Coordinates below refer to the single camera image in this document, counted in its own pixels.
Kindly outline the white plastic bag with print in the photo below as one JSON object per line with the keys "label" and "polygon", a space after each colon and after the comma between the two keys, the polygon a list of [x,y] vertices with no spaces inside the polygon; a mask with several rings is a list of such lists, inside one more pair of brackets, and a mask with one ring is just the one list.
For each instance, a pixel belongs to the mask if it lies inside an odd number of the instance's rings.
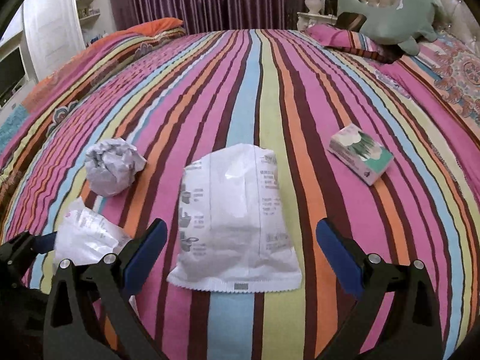
{"label": "white plastic bag with print", "polygon": [[55,237],[53,267],[70,259],[76,266],[98,263],[105,254],[118,254],[132,238],[78,197],[67,208]]}

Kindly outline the white paper ball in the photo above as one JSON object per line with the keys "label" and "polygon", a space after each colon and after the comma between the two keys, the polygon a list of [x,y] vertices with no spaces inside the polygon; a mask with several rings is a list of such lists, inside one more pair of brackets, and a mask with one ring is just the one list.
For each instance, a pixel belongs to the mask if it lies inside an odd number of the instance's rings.
{"label": "white paper ball", "polygon": [[146,159],[123,138],[111,138],[89,147],[84,165],[90,189],[102,197],[112,197],[134,183]]}

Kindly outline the white printed pouch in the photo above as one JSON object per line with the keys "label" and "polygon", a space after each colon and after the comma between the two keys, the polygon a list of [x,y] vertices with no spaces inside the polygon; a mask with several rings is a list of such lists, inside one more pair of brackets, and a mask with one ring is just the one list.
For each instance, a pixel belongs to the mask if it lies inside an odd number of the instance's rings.
{"label": "white printed pouch", "polygon": [[301,285],[272,150],[236,144],[186,166],[178,236],[180,252],[168,274],[168,282],[178,287],[272,293]]}

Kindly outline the folded orange quilt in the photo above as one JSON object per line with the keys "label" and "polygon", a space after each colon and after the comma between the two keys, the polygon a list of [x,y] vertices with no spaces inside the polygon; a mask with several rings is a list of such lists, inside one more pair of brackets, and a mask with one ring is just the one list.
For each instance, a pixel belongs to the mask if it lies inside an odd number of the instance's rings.
{"label": "folded orange quilt", "polygon": [[162,45],[185,35],[183,21],[157,19],[114,32],[72,57],[64,66],[28,92],[25,99],[1,122],[1,155],[4,156],[29,125],[53,102],[78,85],[78,98],[96,88],[128,64],[148,55]]}

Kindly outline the black television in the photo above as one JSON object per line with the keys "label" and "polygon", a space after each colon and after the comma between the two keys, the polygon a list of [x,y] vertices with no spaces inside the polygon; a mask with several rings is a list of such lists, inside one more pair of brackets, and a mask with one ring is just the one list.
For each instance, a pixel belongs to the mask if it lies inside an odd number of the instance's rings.
{"label": "black television", "polygon": [[10,98],[12,91],[25,76],[24,64],[22,61],[20,48],[17,47],[8,54],[0,65],[0,92],[1,104],[4,104]]}

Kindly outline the small tissue pack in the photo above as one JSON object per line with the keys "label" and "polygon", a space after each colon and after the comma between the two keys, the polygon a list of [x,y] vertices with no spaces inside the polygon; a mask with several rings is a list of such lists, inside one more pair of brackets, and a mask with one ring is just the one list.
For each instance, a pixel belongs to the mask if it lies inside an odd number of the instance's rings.
{"label": "small tissue pack", "polygon": [[385,146],[354,124],[332,135],[328,150],[368,186],[374,185],[395,158]]}

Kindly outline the striped colourful bedspread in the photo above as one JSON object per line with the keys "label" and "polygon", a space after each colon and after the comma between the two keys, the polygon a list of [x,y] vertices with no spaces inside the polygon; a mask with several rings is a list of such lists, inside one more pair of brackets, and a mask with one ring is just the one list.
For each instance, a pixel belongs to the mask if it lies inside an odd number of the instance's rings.
{"label": "striped colourful bedspread", "polygon": [[[382,64],[287,30],[178,37],[78,98],[62,95],[1,155],[1,239],[52,233],[81,197],[130,235],[163,219],[168,245],[137,299],[171,359],[314,359],[354,300],[315,240],[330,218],[368,253],[426,265],[451,356],[479,316],[479,139],[424,89],[415,98]],[[393,155],[368,186],[328,150],[354,124]],[[86,150],[123,138],[146,159],[112,197],[86,180]],[[207,294],[171,285],[183,168],[215,150],[275,152],[286,226],[304,280],[292,292]]]}

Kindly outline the white wardrobe shelf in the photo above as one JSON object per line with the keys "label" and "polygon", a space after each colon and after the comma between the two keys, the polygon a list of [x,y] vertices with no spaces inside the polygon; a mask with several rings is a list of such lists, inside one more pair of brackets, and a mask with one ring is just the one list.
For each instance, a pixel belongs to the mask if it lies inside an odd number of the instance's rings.
{"label": "white wardrobe shelf", "polygon": [[19,47],[25,71],[1,121],[39,81],[115,31],[111,0],[24,0],[1,36],[1,61]]}

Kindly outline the floral pink pillow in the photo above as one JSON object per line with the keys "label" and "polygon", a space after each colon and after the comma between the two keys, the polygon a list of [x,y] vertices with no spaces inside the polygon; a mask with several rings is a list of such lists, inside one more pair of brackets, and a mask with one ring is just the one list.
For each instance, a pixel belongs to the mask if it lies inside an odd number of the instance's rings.
{"label": "floral pink pillow", "polygon": [[414,98],[424,89],[475,140],[479,139],[479,57],[454,36],[442,32],[420,41],[418,55],[403,55],[380,72]]}

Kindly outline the small pink pillow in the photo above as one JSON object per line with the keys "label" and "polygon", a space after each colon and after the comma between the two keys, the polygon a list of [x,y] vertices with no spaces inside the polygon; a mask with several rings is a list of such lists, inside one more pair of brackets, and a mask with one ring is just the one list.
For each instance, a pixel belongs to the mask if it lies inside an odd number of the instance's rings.
{"label": "small pink pillow", "polygon": [[325,48],[340,50],[380,63],[393,63],[403,54],[397,46],[382,46],[361,33],[329,24],[315,24],[307,28],[305,33]]}

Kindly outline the green plush toy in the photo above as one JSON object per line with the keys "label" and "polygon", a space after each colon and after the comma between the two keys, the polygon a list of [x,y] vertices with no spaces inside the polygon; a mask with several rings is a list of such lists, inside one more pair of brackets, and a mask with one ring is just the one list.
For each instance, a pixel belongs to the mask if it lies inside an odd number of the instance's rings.
{"label": "green plush toy", "polygon": [[360,0],[338,0],[337,13],[365,17],[359,33],[379,45],[397,46],[408,55],[418,55],[417,41],[438,39],[434,17],[441,8],[439,0],[398,0],[387,7],[370,6]]}

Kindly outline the far white nightstand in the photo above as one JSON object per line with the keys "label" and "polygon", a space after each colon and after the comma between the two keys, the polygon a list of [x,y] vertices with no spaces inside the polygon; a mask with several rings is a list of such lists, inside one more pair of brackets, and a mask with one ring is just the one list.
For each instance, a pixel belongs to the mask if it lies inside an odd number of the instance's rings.
{"label": "far white nightstand", "polygon": [[311,14],[306,12],[297,13],[297,29],[299,31],[305,31],[306,29],[317,25],[317,24],[329,24],[335,25],[337,17],[333,15],[320,15],[320,14]]}

